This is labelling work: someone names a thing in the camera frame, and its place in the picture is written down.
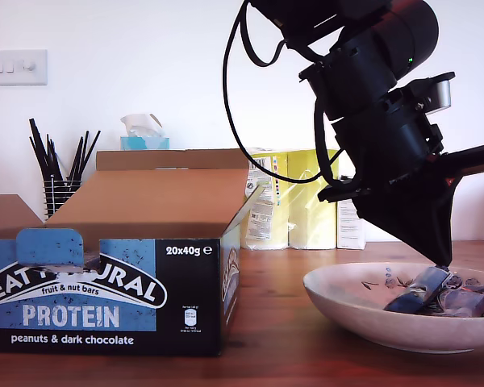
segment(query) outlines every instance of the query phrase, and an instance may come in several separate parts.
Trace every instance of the bowl rim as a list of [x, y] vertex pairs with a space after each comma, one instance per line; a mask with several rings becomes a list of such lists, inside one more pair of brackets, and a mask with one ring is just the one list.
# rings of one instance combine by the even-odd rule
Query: bowl rim
[[[451, 318], [451, 319], [454, 319], [454, 320], [457, 320], [457, 321], [484, 321], [484, 317], [449, 317], [449, 316], [425, 316], [425, 315], [421, 315], [421, 314], [404, 314], [404, 313], [399, 313], [399, 312], [391, 312], [391, 311], [388, 311], [388, 310], [382, 310], [382, 309], [374, 309], [374, 308], [370, 308], [368, 306], [356, 306], [354, 304], [350, 304], [348, 302], [342, 302], [342, 301], [337, 301], [337, 300], [334, 300], [333, 298], [328, 298], [326, 296], [323, 296], [322, 294], [319, 294], [318, 292], [314, 291], [311, 287], [308, 287], [307, 284], [305, 283], [305, 280], [307, 279], [307, 276], [311, 275], [312, 273], [314, 272], [318, 272], [318, 271], [322, 271], [322, 270], [326, 270], [326, 269], [330, 269], [330, 268], [335, 268], [335, 267], [338, 267], [338, 266], [354, 266], [354, 265], [379, 265], [379, 264], [401, 264], [401, 265], [424, 265], [424, 266], [431, 266], [430, 264], [424, 264], [424, 263], [421, 263], [421, 262], [391, 262], [391, 261], [384, 261], [384, 262], [348, 262], [348, 263], [343, 263], [343, 264], [328, 264], [328, 265], [324, 265], [324, 266], [321, 266], [319, 268], [316, 268], [314, 270], [311, 270], [310, 272], [308, 272], [307, 274], [305, 274], [303, 276], [303, 286], [304, 288], [307, 290], [307, 291], [310, 291], [314, 294], [316, 294], [317, 296], [321, 297], [321, 298], [324, 298], [324, 299], [327, 299], [331, 302], [335, 302], [336, 304], [339, 304], [339, 305], [342, 305], [342, 306], [347, 306], [347, 307], [350, 307], [352, 309], [358, 309], [358, 310], [367, 310], [367, 311], [370, 311], [370, 312], [373, 312], [373, 313], [381, 313], [381, 312], [384, 312], [384, 313], [387, 313], [387, 314], [394, 314], [394, 315], [409, 315], [409, 316], [412, 316], [414, 318], [419, 318], [419, 319], [427, 319], [427, 318], [432, 318], [432, 319], [437, 319], [437, 320], [446, 320], [448, 318]], [[475, 273], [482, 273], [484, 274], [484, 271], [482, 270], [475, 270], [474, 268], [462, 268], [462, 267], [452, 267], [451, 270], [452, 271], [457, 271], [459, 269], [462, 269], [462, 270], [470, 270], [472, 272], [475, 272]]]

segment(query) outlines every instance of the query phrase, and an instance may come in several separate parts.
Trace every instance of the eat natural box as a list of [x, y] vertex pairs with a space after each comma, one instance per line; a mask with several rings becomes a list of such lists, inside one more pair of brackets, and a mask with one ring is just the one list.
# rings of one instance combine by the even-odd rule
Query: eat natural box
[[247, 176], [235, 149], [99, 152], [44, 225], [0, 197], [0, 352], [219, 354]]

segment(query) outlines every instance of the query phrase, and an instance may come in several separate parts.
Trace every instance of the open box lid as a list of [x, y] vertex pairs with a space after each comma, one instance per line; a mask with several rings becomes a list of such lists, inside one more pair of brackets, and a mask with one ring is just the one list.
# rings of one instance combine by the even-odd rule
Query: open box lid
[[18, 195], [0, 195], [0, 239], [16, 239], [23, 228], [42, 227], [43, 222]]
[[240, 149], [99, 152], [97, 172], [46, 222], [100, 239], [219, 238], [244, 204]]

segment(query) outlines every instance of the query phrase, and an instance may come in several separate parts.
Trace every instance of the white bowl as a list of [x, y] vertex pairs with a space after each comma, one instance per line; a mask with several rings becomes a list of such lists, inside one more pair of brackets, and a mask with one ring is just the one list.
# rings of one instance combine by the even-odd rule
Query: white bowl
[[[484, 317], [434, 317], [383, 310], [405, 290], [400, 282], [414, 279], [427, 266], [387, 262], [337, 264], [308, 273], [303, 284], [322, 314], [374, 343], [426, 353], [467, 352], [484, 347]], [[484, 272], [451, 269], [464, 281], [475, 278], [484, 284]]]

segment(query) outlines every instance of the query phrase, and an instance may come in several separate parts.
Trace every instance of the white wall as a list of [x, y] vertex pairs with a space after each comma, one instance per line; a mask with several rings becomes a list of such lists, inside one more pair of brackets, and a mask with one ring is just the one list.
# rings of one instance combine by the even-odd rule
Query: white wall
[[[0, 88], [0, 194], [18, 193], [43, 213], [41, 176], [28, 119], [48, 131], [69, 164], [85, 130], [102, 130], [98, 149], [118, 149], [125, 114], [152, 112], [175, 148], [236, 143], [221, 95], [227, 35], [241, 0], [0, 0], [0, 49], [46, 48], [48, 86]], [[429, 0], [440, 43], [412, 77], [454, 70], [453, 108], [433, 116], [447, 151], [484, 144], [484, 0]], [[280, 34], [250, 13], [254, 45], [269, 58]], [[328, 50], [329, 38], [316, 48]], [[231, 61], [234, 117], [248, 146], [313, 146], [314, 95], [298, 73], [308, 63], [285, 51], [254, 67], [237, 42]], [[466, 178], [453, 212], [456, 239], [484, 239], [484, 174]], [[368, 239], [390, 237], [369, 227]]]

